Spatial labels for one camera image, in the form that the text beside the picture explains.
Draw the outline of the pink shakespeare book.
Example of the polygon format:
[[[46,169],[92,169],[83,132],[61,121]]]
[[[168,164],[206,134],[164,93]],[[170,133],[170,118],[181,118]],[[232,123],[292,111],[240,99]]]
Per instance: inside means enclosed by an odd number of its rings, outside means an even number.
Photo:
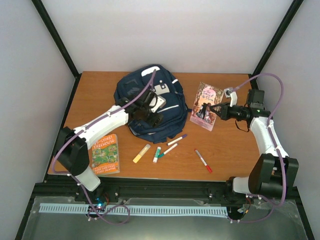
[[[190,121],[211,132],[214,128],[217,115],[210,110],[210,107],[220,104],[223,95],[223,90],[200,82],[192,107]]]

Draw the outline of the navy blue backpack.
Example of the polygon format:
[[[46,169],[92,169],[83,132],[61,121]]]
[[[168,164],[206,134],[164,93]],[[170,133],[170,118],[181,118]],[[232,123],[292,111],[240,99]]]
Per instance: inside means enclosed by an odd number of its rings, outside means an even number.
[[[162,121],[153,127],[145,120],[132,119],[127,125],[136,137],[158,144],[181,133],[187,121],[190,109],[179,80],[160,64],[147,65],[124,76],[117,83],[113,97],[116,102],[122,98],[132,100],[147,85],[153,72],[152,90],[165,100],[165,104],[155,111]]]

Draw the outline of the orange treehouse book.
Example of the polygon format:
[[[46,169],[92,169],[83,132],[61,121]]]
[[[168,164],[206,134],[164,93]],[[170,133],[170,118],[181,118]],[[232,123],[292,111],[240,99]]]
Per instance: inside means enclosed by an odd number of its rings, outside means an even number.
[[[91,169],[97,176],[120,172],[118,137],[116,134],[103,136],[91,148]]]

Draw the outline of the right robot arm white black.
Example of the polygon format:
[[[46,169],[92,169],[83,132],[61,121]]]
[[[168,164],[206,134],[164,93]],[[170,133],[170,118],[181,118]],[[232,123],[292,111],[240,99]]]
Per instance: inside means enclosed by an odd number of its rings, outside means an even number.
[[[282,147],[274,128],[271,112],[263,104],[264,91],[250,89],[246,104],[237,104],[237,94],[232,88],[224,90],[230,102],[216,104],[210,109],[227,121],[245,121],[247,131],[252,132],[256,140],[260,157],[248,177],[231,177],[228,182],[237,194],[251,194],[270,198],[286,196],[293,187],[299,163],[289,157]]]

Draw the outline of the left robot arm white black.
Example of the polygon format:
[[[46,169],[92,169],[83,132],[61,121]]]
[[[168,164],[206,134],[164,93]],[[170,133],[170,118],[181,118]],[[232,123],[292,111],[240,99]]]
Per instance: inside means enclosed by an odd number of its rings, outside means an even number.
[[[86,195],[92,201],[101,200],[104,188],[90,167],[89,150],[102,137],[130,121],[145,121],[156,127],[163,120],[163,115],[157,111],[165,104],[165,98],[146,90],[137,96],[117,100],[105,113],[82,126],[74,129],[64,127],[58,134],[53,163],[59,162],[66,169],[67,176],[86,188]]]

